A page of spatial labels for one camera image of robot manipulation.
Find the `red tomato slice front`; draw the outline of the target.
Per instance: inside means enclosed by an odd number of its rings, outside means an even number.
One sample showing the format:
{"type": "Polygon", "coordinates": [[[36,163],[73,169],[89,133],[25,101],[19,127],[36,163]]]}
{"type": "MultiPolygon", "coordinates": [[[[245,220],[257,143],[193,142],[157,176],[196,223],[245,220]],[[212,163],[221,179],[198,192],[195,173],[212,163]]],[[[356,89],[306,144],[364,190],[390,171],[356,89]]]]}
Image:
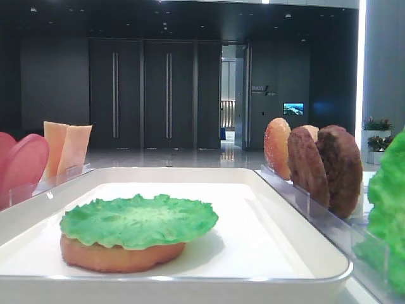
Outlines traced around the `red tomato slice front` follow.
{"type": "Polygon", "coordinates": [[[29,134],[1,160],[1,210],[32,197],[47,165],[49,145],[45,137],[29,134]]]}

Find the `red tomato slice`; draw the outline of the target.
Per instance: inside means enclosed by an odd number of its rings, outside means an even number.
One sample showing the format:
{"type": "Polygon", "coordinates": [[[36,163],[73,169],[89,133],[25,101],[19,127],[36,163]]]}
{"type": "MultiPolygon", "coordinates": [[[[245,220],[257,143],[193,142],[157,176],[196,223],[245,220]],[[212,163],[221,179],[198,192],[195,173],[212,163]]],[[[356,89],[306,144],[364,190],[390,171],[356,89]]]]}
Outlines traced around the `red tomato slice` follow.
{"type": "Polygon", "coordinates": [[[16,139],[8,133],[1,132],[1,175],[6,172],[16,152],[16,139]]]}
{"type": "Polygon", "coordinates": [[[32,197],[47,165],[49,145],[45,137],[29,134],[1,160],[1,210],[32,197]]]}

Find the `brown meat patty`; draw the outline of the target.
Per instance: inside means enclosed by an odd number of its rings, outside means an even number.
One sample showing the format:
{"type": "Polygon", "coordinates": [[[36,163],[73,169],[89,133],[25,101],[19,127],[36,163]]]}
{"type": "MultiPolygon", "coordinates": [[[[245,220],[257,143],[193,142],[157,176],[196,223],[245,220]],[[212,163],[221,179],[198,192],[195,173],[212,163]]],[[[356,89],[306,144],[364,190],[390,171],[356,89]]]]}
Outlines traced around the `brown meat patty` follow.
{"type": "Polygon", "coordinates": [[[330,193],[324,164],[309,130],[293,129],[287,140],[290,179],[320,205],[330,206],[330,193]]]}
{"type": "Polygon", "coordinates": [[[363,180],[358,145],[345,128],[329,125],[318,131],[316,146],[327,176],[329,210],[346,219],[356,208],[363,180]]]}

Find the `orange cheese slice right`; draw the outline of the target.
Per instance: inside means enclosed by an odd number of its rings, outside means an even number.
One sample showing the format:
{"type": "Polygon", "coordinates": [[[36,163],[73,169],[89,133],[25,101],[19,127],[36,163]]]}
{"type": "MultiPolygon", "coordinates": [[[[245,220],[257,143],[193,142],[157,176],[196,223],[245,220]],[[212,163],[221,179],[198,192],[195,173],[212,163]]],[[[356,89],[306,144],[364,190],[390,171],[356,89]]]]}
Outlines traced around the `orange cheese slice right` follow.
{"type": "Polygon", "coordinates": [[[91,125],[71,125],[67,128],[58,175],[64,174],[68,168],[84,165],[91,130],[91,125]]]}

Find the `brown meat patty rear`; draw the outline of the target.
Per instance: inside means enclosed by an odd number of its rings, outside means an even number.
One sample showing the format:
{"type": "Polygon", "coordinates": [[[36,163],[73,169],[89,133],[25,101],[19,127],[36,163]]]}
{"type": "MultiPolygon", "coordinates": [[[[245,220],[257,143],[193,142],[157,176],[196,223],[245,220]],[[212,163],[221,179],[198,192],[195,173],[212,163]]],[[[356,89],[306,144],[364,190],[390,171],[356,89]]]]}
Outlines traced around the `brown meat patty rear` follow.
{"type": "Polygon", "coordinates": [[[345,128],[329,125],[318,131],[316,146],[327,176],[329,210],[346,219],[356,208],[363,180],[358,145],[345,128]]]}

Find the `orange cheese slice left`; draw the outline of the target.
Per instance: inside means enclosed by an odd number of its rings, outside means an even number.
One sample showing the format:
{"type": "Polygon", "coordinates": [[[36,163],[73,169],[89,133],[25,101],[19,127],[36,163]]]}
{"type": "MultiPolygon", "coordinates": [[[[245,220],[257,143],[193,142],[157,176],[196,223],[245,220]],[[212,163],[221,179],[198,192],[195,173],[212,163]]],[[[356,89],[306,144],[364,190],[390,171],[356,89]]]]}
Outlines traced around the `orange cheese slice left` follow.
{"type": "Polygon", "coordinates": [[[45,179],[56,176],[58,172],[68,127],[68,124],[44,121],[44,137],[49,145],[49,158],[44,172],[45,179]]]}

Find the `green lettuce leaf in rack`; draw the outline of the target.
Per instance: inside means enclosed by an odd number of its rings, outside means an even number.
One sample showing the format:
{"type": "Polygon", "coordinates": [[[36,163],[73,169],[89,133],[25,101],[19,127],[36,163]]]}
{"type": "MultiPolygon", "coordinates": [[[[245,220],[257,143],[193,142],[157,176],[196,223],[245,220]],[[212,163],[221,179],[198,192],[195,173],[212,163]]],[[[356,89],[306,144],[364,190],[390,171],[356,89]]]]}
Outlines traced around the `green lettuce leaf in rack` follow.
{"type": "Polygon", "coordinates": [[[357,257],[383,273],[388,282],[404,294],[404,132],[398,133],[380,162],[380,169],[368,183],[368,216],[372,237],[354,247],[357,257]]]}

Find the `dark double door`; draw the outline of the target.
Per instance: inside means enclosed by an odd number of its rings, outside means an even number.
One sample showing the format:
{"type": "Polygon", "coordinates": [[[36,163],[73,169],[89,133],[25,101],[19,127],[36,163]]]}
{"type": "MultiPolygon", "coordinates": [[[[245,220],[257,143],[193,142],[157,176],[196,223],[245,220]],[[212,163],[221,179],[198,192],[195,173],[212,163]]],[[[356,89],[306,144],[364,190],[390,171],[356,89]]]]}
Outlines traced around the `dark double door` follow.
{"type": "Polygon", "coordinates": [[[91,39],[92,148],[220,147],[218,41],[91,39]]]}

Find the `bun slice rear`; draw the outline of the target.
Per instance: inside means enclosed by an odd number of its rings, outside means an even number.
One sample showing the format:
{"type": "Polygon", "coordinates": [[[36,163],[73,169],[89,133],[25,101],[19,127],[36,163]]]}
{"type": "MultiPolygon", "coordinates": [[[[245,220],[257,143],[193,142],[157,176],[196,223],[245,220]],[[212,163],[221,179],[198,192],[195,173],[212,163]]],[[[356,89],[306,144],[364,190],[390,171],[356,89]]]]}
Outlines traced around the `bun slice rear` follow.
{"type": "Polygon", "coordinates": [[[303,127],[310,133],[313,141],[316,143],[318,141],[319,128],[313,125],[303,125],[303,127]]]}

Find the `white rectangular tray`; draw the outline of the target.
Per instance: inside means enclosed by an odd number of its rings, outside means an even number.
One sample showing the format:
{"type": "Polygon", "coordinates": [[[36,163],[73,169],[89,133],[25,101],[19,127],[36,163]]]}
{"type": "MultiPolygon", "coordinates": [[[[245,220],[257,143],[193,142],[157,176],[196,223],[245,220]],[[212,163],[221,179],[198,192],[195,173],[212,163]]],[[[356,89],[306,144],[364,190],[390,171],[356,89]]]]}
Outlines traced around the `white rectangular tray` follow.
{"type": "Polygon", "coordinates": [[[1,212],[2,303],[335,303],[353,264],[256,172],[101,168],[1,212]],[[97,274],[61,259],[59,221],[95,198],[212,204],[214,229],[174,261],[97,274]]]}

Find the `bottom bun slice on tray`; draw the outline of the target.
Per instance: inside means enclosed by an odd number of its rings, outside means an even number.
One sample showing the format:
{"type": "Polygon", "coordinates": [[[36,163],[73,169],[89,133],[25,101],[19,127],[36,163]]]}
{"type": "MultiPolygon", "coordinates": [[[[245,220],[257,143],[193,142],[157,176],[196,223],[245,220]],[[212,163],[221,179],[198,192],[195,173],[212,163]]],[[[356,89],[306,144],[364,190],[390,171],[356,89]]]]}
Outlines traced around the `bottom bun slice on tray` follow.
{"type": "Polygon", "coordinates": [[[98,243],[87,246],[62,235],[60,248],[63,260],[70,266],[102,273],[132,273],[172,261],[183,252],[185,243],[126,250],[122,246],[107,248],[98,243]]]}

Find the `potted plant white planter upper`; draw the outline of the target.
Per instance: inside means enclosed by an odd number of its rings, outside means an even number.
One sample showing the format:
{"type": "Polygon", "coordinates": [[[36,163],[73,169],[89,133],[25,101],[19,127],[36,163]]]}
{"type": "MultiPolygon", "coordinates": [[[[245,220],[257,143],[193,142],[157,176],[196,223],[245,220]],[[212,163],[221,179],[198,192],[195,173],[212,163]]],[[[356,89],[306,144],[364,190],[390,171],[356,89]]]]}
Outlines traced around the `potted plant white planter upper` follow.
{"type": "Polygon", "coordinates": [[[363,120],[362,148],[368,148],[368,138],[371,136],[391,136],[392,124],[387,118],[376,120],[369,117],[363,120]]]}

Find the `potted plant white planter lower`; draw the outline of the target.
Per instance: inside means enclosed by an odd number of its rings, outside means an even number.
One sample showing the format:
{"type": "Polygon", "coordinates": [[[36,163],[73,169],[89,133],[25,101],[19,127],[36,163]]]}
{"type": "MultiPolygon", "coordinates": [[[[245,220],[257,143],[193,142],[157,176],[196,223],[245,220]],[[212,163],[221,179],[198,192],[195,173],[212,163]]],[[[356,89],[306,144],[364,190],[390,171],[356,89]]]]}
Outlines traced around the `potted plant white planter lower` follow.
{"type": "Polygon", "coordinates": [[[367,163],[379,165],[380,160],[393,141],[392,136],[380,137],[380,136],[371,136],[368,138],[368,156],[367,163]]]}

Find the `clear acrylic rack right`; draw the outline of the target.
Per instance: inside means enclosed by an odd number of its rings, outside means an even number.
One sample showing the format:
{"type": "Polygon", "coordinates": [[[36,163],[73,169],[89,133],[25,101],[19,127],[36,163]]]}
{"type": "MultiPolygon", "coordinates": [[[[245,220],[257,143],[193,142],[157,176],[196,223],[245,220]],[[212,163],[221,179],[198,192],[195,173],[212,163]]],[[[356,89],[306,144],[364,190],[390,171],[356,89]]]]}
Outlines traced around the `clear acrylic rack right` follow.
{"type": "Polygon", "coordinates": [[[353,275],[338,303],[404,303],[404,294],[397,293],[390,281],[394,273],[390,247],[367,230],[366,217],[341,220],[269,166],[262,165],[259,174],[353,262],[353,275]]]}

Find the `wall-mounted display screen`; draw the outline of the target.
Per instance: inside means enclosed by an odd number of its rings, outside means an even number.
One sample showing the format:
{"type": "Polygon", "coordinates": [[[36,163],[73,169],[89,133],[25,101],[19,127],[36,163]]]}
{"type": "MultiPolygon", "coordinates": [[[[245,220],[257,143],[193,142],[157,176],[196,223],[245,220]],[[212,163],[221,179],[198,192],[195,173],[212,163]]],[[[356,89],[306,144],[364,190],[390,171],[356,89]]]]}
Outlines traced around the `wall-mounted display screen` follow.
{"type": "Polygon", "coordinates": [[[283,115],[304,115],[303,103],[283,103],[283,115]]]}

